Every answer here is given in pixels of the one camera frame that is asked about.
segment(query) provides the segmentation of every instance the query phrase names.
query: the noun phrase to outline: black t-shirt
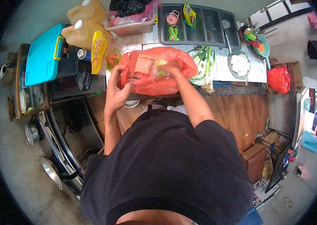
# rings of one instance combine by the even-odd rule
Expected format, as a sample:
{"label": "black t-shirt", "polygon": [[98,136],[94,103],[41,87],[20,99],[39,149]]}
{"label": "black t-shirt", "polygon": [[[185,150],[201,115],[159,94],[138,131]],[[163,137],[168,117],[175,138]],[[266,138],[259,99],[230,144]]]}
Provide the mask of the black t-shirt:
{"label": "black t-shirt", "polygon": [[253,200],[232,132],[212,120],[193,129],[188,116],[161,109],[142,114],[103,161],[90,156],[82,190],[82,213],[100,225],[142,209],[236,224]]}

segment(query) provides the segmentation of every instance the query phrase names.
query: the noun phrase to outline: wooden floor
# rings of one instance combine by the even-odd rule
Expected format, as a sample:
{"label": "wooden floor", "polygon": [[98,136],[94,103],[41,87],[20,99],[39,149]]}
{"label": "wooden floor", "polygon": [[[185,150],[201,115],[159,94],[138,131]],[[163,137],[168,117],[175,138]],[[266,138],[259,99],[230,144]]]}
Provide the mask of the wooden floor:
{"label": "wooden floor", "polygon": [[[269,117],[266,95],[225,95],[204,97],[215,120],[235,134],[240,152],[246,151],[255,140],[256,134],[263,132]],[[104,117],[106,93],[88,97],[89,106],[98,130],[104,138]],[[124,133],[151,101],[140,102],[134,108],[123,107],[117,112],[121,133]]]}

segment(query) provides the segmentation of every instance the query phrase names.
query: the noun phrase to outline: hand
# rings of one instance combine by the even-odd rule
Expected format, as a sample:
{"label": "hand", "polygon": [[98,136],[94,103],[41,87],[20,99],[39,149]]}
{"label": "hand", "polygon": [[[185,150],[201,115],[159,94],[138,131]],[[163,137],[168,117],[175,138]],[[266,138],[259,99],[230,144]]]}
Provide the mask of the hand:
{"label": "hand", "polygon": [[172,75],[176,74],[177,71],[181,72],[179,64],[175,60],[168,61],[166,65],[158,67],[157,70],[164,70]]}
{"label": "hand", "polygon": [[123,65],[116,65],[113,68],[110,78],[108,79],[104,110],[106,115],[112,115],[124,106],[134,84],[134,78],[141,79],[140,76],[129,76],[129,80],[127,81],[125,87],[120,90],[117,87],[117,83],[119,82],[120,75],[124,68],[125,67]]}

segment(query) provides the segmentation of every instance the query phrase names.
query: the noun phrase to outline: white rice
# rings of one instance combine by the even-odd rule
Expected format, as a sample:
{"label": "white rice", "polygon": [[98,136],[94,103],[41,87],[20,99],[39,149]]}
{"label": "white rice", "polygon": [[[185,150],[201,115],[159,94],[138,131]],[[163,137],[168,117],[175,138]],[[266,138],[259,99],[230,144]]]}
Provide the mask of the white rice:
{"label": "white rice", "polygon": [[245,77],[250,69],[247,56],[245,54],[231,56],[232,70],[235,71],[239,77]]}

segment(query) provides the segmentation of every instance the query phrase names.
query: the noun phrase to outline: white bottle cap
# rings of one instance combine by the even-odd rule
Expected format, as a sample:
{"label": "white bottle cap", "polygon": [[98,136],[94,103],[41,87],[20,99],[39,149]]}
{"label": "white bottle cap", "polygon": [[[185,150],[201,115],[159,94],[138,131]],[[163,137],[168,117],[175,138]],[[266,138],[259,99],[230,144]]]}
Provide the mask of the white bottle cap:
{"label": "white bottle cap", "polygon": [[75,23],[75,29],[79,30],[84,26],[84,22],[82,20],[79,20]]}
{"label": "white bottle cap", "polygon": [[83,6],[88,6],[90,3],[91,3],[91,0],[84,0],[84,1],[82,2],[82,5],[83,5]]}

